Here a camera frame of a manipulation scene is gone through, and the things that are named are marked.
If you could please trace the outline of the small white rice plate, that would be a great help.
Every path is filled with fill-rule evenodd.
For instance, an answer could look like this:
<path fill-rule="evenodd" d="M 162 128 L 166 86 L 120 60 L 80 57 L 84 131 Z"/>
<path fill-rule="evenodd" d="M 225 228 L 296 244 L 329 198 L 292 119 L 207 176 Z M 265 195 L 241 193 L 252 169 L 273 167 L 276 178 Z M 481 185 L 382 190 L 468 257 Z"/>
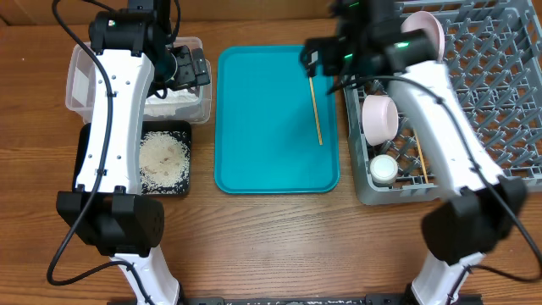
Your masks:
<path fill-rule="evenodd" d="M 398 110 L 390 97 L 366 96 L 362 104 L 362 131 L 370 146 L 393 140 L 398 124 Z"/>

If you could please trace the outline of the wooden chopstick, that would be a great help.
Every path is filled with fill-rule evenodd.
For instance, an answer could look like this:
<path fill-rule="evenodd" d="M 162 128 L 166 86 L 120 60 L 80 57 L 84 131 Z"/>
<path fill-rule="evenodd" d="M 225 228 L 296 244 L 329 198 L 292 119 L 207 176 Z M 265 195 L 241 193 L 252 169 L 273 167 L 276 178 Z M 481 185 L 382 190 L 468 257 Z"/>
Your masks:
<path fill-rule="evenodd" d="M 323 138 L 322 138 L 321 127 L 320 127 L 320 122 L 319 122 L 318 105 L 317 105 L 317 100 L 316 100 L 316 95 L 315 95 L 315 90 L 314 90 L 314 84 L 313 84 L 312 77 L 309 77 L 308 81 L 309 81 L 309 87 L 310 87 L 311 97 L 312 97 L 312 107 L 313 107 L 313 113 L 314 113 L 314 118 L 315 118 L 315 125 L 316 125 L 316 129 L 317 129 L 318 143 L 319 143 L 320 146 L 322 146 L 323 145 Z"/>
<path fill-rule="evenodd" d="M 428 178 L 428 173 L 427 173 L 425 162 L 424 162 L 423 149 L 421 147 L 421 143 L 420 143 L 419 138 L 418 138 L 418 133 L 415 130 L 413 130 L 413 135 L 414 135 L 414 138 L 416 140 L 416 145 L 417 145 L 417 150 L 418 150 L 418 157 L 419 157 L 419 160 L 420 160 L 422 173 L 423 173 L 423 179 L 424 179 L 424 182 L 426 184 L 428 184 L 429 183 L 429 178 Z"/>

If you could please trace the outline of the large white plate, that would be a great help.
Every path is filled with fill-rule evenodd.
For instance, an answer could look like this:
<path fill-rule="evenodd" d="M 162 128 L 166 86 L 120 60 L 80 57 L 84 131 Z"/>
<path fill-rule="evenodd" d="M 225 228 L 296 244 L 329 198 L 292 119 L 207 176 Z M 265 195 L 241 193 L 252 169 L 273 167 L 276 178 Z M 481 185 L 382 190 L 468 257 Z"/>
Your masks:
<path fill-rule="evenodd" d="M 407 17 L 402 25 L 402 32 L 423 30 L 433 43 L 437 52 L 437 61 L 442 62 L 445 54 L 445 33 L 441 23 L 427 11 L 418 11 Z"/>

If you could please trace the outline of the white cup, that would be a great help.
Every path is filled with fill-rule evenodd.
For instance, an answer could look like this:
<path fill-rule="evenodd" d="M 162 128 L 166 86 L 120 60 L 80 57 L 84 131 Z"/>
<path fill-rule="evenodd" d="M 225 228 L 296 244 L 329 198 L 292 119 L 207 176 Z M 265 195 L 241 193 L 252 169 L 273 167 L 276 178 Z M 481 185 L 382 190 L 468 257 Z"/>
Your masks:
<path fill-rule="evenodd" d="M 374 157 L 369 164 L 369 172 L 376 186 L 392 185 L 398 175 L 398 163 L 389 155 Z"/>

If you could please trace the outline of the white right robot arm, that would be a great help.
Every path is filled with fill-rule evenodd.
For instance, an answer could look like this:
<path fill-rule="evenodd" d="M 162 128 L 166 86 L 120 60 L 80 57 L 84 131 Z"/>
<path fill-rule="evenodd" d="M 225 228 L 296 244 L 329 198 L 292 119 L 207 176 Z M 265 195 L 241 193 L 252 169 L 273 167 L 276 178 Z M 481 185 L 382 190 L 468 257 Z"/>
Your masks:
<path fill-rule="evenodd" d="M 338 30 L 305 42 L 304 69 L 334 76 L 335 90 L 383 82 L 418 133 L 440 189 L 441 207 L 422 221 L 428 256 L 401 300 L 454 304 L 484 255 L 519 227 L 527 187 L 482 147 L 424 30 L 404 30 L 391 1 L 336 1 L 330 12 Z"/>

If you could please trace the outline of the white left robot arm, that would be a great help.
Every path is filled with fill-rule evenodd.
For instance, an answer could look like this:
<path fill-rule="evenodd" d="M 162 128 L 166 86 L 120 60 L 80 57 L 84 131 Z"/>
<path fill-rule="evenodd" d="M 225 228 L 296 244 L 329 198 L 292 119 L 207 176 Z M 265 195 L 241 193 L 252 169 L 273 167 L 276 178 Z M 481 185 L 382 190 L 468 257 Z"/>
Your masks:
<path fill-rule="evenodd" d="M 185 303 L 160 247 L 163 205 L 142 195 L 139 165 L 146 99 L 210 81 L 203 53 L 175 45 L 180 17 L 176 1 L 100 5 L 80 46 L 96 71 L 87 147 L 73 189 L 56 201 L 68 237 L 118 267 L 137 304 Z"/>

